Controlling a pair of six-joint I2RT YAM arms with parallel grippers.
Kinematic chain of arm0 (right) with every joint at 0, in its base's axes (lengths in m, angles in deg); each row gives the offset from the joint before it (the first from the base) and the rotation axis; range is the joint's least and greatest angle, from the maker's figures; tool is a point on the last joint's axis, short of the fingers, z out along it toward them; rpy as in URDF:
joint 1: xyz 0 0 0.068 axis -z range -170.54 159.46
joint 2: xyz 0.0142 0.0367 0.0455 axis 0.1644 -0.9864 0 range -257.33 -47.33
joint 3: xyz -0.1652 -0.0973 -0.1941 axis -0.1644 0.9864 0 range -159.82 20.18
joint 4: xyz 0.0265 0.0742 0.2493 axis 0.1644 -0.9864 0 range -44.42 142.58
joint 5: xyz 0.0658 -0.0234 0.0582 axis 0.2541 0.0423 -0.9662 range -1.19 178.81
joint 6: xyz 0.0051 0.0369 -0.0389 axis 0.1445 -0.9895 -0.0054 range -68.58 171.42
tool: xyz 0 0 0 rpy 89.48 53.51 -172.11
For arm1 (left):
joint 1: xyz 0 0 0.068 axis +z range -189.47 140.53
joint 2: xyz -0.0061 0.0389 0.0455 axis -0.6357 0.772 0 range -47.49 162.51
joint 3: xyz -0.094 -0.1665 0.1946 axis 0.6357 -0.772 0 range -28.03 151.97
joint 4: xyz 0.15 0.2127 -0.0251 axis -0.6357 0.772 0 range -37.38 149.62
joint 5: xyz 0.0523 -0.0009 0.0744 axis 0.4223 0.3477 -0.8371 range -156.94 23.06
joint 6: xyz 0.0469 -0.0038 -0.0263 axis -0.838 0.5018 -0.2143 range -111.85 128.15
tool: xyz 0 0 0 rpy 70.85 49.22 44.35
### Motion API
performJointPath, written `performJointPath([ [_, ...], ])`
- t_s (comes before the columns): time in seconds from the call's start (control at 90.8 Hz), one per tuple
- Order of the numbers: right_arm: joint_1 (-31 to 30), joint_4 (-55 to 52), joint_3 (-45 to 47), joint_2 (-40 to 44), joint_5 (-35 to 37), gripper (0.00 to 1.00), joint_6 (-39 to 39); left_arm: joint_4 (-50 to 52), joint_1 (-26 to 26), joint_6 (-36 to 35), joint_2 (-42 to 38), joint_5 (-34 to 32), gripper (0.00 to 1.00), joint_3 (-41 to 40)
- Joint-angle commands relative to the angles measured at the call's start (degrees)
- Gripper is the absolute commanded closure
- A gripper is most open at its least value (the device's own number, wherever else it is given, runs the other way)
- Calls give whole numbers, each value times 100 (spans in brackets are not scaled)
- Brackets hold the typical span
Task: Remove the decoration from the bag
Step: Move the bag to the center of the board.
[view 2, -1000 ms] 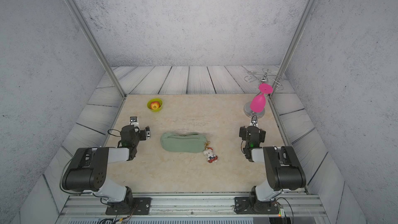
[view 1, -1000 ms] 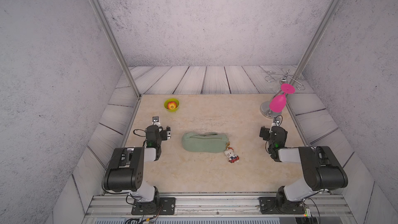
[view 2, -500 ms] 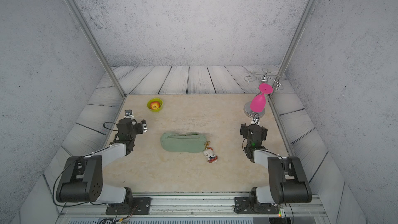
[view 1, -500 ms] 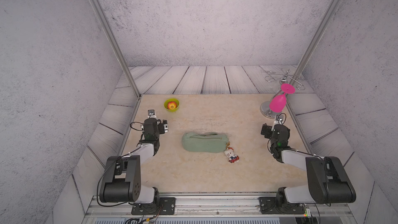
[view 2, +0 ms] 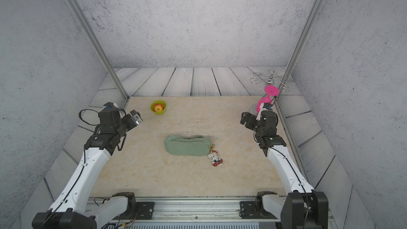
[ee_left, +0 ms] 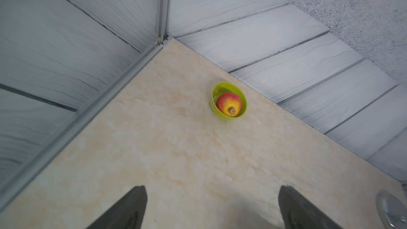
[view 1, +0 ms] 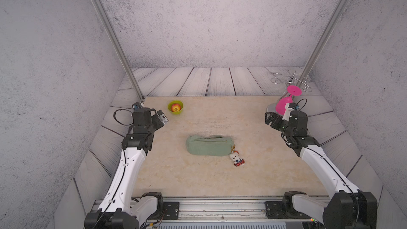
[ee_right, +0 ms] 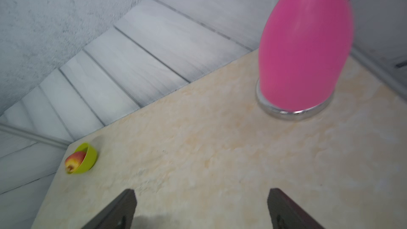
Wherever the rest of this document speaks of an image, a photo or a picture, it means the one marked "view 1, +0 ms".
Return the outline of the green corduroy pouch bag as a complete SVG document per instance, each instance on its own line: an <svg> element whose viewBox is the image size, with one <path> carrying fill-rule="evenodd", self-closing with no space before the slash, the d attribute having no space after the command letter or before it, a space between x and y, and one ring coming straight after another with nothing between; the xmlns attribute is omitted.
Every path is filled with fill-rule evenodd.
<svg viewBox="0 0 407 229"><path fill-rule="evenodd" d="M231 137L215 135L210 137L189 136L186 140L187 151L199 156L228 156L234 151Z"/></svg>

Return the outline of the white kitty keychain decoration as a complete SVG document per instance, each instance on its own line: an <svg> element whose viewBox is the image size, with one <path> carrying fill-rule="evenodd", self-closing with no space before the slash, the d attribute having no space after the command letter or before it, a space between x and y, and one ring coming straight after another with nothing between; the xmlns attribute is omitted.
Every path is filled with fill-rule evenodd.
<svg viewBox="0 0 407 229"><path fill-rule="evenodd" d="M234 166L239 167L245 165L245 160L240 157L240 154L235 149L235 146L232 146L229 157L233 161Z"/></svg>

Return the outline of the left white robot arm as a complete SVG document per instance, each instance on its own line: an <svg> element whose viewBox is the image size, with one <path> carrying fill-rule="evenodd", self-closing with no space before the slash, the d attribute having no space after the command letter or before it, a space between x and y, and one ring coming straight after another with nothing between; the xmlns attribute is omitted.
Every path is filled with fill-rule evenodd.
<svg viewBox="0 0 407 229"><path fill-rule="evenodd" d="M132 108L132 124L128 125L128 133L121 142L118 168L96 212L86 215L86 229L141 229L149 217L163 212L161 193L146 193L135 205L131 199L139 171L152 149L155 132L168 119L162 110L144 107L139 102Z"/></svg>

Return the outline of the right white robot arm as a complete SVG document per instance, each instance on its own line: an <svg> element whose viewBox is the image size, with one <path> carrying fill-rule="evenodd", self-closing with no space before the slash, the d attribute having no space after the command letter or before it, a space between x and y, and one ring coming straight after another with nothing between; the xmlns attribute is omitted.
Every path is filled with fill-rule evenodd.
<svg viewBox="0 0 407 229"><path fill-rule="evenodd" d="M377 226L377 199L363 192L331 162L320 143L308 134L306 113L286 109L282 116L265 113L265 123L280 131L285 144L315 173L325 187L330 201L325 204L301 191L284 194L285 216L308 216L327 229L374 229Z"/></svg>

